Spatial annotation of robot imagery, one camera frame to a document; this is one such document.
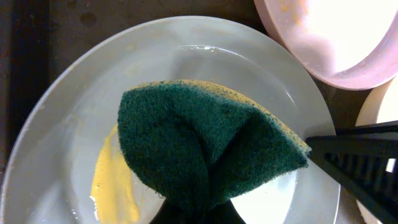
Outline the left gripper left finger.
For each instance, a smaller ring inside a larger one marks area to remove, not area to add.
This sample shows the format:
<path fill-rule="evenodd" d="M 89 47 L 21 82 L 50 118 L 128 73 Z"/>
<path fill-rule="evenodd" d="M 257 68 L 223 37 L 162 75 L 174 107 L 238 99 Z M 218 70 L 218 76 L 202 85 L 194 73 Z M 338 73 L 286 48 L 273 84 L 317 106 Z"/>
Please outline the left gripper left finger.
<path fill-rule="evenodd" d="M 217 205 L 201 215 L 189 215 L 178 207 L 164 201 L 149 224 L 245 224 L 232 202 Z"/>

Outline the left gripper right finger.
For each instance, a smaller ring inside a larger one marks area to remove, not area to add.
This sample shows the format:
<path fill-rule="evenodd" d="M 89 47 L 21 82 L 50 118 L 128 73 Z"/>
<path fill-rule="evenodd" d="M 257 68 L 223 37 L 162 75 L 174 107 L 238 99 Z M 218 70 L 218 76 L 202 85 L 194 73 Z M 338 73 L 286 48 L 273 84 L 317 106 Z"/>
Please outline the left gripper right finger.
<path fill-rule="evenodd" d="M 397 223 L 397 121 L 338 129 L 305 142 L 310 159 L 383 223 Z"/>

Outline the green and yellow sponge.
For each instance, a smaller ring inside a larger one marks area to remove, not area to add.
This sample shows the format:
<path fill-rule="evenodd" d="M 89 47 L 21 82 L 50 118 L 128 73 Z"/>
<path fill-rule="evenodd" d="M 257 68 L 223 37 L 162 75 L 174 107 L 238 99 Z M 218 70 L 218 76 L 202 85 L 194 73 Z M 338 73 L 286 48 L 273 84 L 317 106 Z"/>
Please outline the green and yellow sponge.
<path fill-rule="evenodd" d="M 152 82 L 125 91 L 118 137 L 138 178 L 189 214 L 306 167 L 311 150 L 252 99 L 199 80 Z"/>

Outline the light grey plate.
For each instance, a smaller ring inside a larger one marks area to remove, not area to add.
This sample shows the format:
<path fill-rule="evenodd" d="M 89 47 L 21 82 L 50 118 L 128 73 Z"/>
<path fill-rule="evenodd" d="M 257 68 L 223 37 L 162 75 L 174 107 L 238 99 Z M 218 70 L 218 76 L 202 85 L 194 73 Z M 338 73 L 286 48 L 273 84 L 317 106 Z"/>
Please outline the light grey plate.
<path fill-rule="evenodd" d="M 234 89 L 301 138 L 335 132 L 310 75 L 266 35 L 215 17 L 146 22 L 88 51 L 37 103 L 8 162 L 1 222 L 95 223 L 91 183 L 122 93 L 141 83 L 172 79 Z"/>

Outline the pale pink plate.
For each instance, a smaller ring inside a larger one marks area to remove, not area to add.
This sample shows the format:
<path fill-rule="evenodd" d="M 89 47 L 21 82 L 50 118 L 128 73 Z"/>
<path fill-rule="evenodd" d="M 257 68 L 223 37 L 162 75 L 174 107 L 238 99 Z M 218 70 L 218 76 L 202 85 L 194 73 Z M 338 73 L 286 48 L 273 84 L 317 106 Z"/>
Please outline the pale pink plate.
<path fill-rule="evenodd" d="M 269 36 L 315 78 L 367 90 L 397 76 L 397 0 L 255 0 Z"/>

